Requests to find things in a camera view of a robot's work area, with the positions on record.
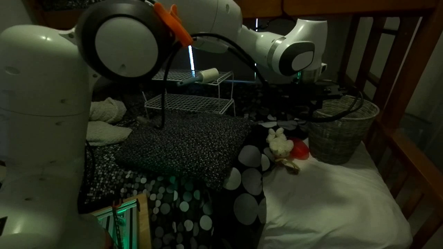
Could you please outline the folded white towel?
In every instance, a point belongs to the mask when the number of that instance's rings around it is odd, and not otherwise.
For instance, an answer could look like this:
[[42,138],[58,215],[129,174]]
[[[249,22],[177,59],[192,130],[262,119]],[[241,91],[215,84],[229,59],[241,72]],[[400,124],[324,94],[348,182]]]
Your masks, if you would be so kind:
[[130,128],[113,126],[103,121],[89,121],[87,142],[96,147],[114,145],[125,141],[132,131]]

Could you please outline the lint roller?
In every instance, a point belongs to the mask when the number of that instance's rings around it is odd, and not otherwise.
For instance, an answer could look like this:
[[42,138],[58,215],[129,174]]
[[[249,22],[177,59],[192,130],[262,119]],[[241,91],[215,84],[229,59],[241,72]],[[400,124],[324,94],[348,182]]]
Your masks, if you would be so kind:
[[177,82],[176,85],[180,87],[191,83],[206,84],[217,80],[218,77],[219,77],[219,71],[216,68],[211,68],[203,71],[198,71],[194,73],[194,76],[188,79],[181,80]]

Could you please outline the crumpled white towel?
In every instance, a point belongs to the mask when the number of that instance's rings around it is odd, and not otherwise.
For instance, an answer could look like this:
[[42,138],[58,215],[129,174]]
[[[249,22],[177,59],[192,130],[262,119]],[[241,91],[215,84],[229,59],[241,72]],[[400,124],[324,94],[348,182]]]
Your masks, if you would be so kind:
[[126,114],[126,106],[122,101],[106,98],[104,101],[92,101],[89,121],[118,123]]

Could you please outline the black blanket with white dots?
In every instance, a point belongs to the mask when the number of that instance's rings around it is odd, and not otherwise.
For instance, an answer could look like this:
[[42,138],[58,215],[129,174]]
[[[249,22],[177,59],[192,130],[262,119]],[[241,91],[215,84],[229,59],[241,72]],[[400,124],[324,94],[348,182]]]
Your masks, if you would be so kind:
[[[79,196],[83,213],[103,208],[118,197],[148,195],[151,240],[154,249],[257,249],[266,223],[264,175],[274,167],[266,141],[268,130],[283,128],[289,137],[305,139],[290,108],[290,84],[239,84],[235,98],[238,118],[254,123],[221,190],[184,177],[140,172],[118,165],[121,144],[90,146],[86,183]],[[128,113],[119,127],[137,128],[142,101],[125,96]]]

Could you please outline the wooden bed frame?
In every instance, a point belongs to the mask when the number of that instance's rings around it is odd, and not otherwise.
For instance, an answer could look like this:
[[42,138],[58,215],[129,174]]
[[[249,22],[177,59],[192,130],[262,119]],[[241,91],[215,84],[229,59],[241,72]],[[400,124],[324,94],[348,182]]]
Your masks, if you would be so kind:
[[361,77],[369,71],[381,34],[377,28],[384,16],[399,16],[400,26],[386,61],[373,98],[381,107],[365,139],[370,153],[389,148],[389,156],[382,170],[387,179],[395,166],[402,166],[390,191],[397,197],[405,183],[413,179],[415,187],[402,206],[406,219],[421,201],[428,197],[434,209],[414,234],[410,249],[423,249],[438,229],[443,228],[443,173],[400,129],[399,124],[415,91],[432,52],[443,31],[443,0],[237,0],[245,18],[277,17],[286,11],[291,16],[323,16],[353,14],[349,36],[339,76],[350,82],[345,74],[358,17],[375,17],[359,67],[356,85],[362,89]]

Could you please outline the white stuffed bear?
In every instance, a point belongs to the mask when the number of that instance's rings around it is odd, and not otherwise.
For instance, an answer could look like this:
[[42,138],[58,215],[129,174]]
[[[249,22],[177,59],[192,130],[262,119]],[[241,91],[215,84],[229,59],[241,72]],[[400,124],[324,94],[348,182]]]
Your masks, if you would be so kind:
[[272,154],[277,158],[289,157],[294,148],[294,142],[287,139],[283,128],[278,128],[277,130],[269,129],[266,141]]

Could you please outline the white pillow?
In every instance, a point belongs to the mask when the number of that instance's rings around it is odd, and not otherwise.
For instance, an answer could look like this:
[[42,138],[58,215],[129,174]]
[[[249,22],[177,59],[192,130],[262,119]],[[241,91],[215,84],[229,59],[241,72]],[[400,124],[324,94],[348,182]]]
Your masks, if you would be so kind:
[[408,249],[410,225],[363,143],[343,165],[295,160],[264,175],[258,249]]

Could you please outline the woven grey basket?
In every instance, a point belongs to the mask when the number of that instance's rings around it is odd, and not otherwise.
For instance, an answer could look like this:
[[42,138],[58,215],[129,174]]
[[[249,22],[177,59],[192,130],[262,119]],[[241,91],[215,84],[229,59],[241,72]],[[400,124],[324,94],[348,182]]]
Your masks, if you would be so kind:
[[347,163],[367,134],[380,109],[365,99],[344,96],[324,101],[323,107],[313,114],[315,118],[331,118],[350,106],[352,112],[331,122],[308,123],[308,145],[311,156],[320,162],[341,165]]

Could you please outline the red soft toy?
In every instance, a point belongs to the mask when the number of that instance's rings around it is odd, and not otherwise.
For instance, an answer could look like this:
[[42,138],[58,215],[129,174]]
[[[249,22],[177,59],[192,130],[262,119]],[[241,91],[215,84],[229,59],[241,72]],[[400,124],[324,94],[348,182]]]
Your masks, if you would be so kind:
[[289,140],[293,142],[293,149],[290,152],[290,156],[298,160],[307,160],[310,151],[304,141],[296,137],[290,137]]

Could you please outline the small brown toy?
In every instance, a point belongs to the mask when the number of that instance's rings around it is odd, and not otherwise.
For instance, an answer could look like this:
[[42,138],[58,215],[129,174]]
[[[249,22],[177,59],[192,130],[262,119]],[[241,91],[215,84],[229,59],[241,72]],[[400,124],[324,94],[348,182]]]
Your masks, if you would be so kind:
[[300,168],[293,161],[287,158],[278,158],[275,160],[277,166],[286,169],[286,171],[291,175],[298,175]]

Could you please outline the black speckled cushion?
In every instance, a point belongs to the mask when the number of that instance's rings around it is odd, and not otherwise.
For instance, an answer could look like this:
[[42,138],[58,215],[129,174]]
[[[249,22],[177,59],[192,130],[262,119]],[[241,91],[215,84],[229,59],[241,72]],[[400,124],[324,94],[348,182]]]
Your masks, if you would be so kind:
[[184,177],[219,191],[254,123],[207,112],[167,111],[133,129],[115,154],[131,170]]

